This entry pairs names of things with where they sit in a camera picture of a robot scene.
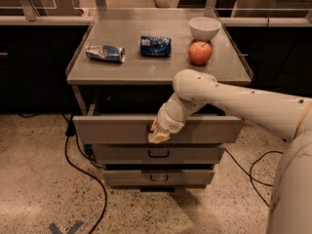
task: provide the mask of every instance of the drawer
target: drawer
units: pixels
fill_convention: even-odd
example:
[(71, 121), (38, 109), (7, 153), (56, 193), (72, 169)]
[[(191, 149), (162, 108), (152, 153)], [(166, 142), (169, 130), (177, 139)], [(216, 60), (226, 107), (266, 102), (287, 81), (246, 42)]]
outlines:
[(214, 170), (179, 171), (104, 171), (103, 176), (109, 186), (201, 186), (206, 187), (214, 177)]
[(98, 164), (218, 164), (224, 149), (211, 145), (167, 146), (94, 144)]
[[(79, 138), (89, 144), (146, 144), (155, 115), (75, 116)], [(233, 143), (244, 122), (234, 116), (194, 115), (166, 143)]]

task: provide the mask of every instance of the red apple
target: red apple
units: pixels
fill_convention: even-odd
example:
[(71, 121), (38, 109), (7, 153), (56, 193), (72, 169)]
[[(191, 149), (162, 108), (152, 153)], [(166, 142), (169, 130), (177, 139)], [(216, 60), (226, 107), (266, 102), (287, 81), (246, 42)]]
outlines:
[(195, 42), (189, 47), (188, 56), (195, 65), (205, 65), (212, 56), (212, 47), (206, 42)]

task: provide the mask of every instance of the concrete floor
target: concrete floor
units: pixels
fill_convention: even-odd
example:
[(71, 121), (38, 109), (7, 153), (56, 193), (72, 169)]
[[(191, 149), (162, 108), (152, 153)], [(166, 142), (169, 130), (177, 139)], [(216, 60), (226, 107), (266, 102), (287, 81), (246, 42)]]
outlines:
[[(0, 233), (88, 233), (105, 199), (100, 186), (74, 170), (64, 157), (66, 121), (61, 115), (21, 118), (0, 115)], [(287, 147), (274, 136), (246, 126), (236, 143), (225, 144), (248, 170), (270, 150)], [(101, 171), (85, 160), (75, 138), (68, 143), (71, 161), (102, 179)], [(271, 154), (254, 168), (254, 176), (272, 182), (280, 155)], [(94, 233), (265, 233), (268, 208), (249, 178), (224, 153), (212, 184), (205, 189), (140, 192), (106, 186), (108, 205)], [(258, 185), (266, 200), (271, 188)]]

